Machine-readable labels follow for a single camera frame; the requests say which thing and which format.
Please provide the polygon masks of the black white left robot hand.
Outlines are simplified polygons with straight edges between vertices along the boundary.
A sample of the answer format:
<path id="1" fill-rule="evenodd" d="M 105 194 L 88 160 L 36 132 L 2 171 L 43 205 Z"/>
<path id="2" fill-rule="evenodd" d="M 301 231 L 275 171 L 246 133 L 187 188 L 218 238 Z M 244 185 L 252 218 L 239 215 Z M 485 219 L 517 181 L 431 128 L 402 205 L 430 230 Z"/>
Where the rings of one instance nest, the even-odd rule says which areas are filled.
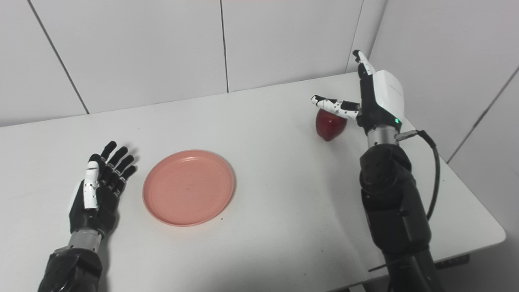
<path id="1" fill-rule="evenodd" d="M 113 231 L 120 197 L 137 171 L 134 162 L 128 148 L 115 141 L 91 155 L 69 212 L 71 233 L 92 229 L 104 237 Z"/>

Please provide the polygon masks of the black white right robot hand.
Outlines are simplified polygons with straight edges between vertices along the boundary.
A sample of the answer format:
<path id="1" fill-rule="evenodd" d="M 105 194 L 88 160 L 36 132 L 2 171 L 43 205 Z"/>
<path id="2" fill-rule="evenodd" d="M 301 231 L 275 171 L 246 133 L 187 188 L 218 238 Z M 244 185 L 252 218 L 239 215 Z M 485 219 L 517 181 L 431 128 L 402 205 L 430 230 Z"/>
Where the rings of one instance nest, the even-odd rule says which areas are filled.
<path id="1" fill-rule="evenodd" d="M 313 105 L 340 118 L 355 120 L 365 133 L 387 126 L 401 132 L 405 118 L 403 87 L 387 70 L 376 70 L 363 52 L 352 52 L 358 63 L 361 102 L 339 101 L 314 95 Z"/>

